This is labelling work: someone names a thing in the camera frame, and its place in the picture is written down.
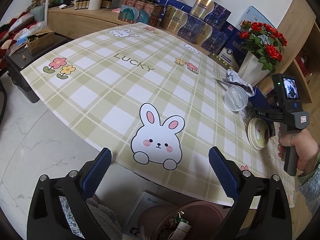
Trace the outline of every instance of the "camera screen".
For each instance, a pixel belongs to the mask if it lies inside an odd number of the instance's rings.
[[[299,99],[298,88],[295,80],[283,78],[283,84],[287,99]]]

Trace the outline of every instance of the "pink cheek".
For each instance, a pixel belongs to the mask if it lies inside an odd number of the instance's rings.
[[[169,146],[167,146],[167,152],[172,152],[173,151],[173,148],[169,145]]]
[[[143,144],[148,147],[148,146],[150,146],[151,143],[150,143],[149,140],[144,140],[144,141],[143,141]]]

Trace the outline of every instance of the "blue textured pad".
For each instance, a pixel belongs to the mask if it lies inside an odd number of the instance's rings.
[[[111,159],[111,151],[106,148],[91,170],[88,172],[88,175],[83,179],[81,185],[81,197],[84,201],[93,197],[103,176],[106,174],[107,169],[111,164]]]
[[[209,163],[217,175],[226,195],[236,201],[239,197],[238,182],[219,153],[212,147],[209,151]]]

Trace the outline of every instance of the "rabbit paw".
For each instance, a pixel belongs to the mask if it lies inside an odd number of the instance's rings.
[[[140,164],[148,164],[149,163],[149,157],[144,152],[136,152],[133,155],[133,158],[136,162]]]
[[[163,163],[163,167],[166,170],[174,170],[175,168],[177,168],[177,163],[173,159],[166,159]]]

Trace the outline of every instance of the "human hand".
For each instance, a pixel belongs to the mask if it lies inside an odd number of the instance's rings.
[[[284,158],[285,147],[294,146],[299,156],[297,168],[304,171],[306,175],[310,174],[315,166],[316,157],[319,151],[319,146],[313,139],[307,129],[289,132],[279,131],[279,157]]]

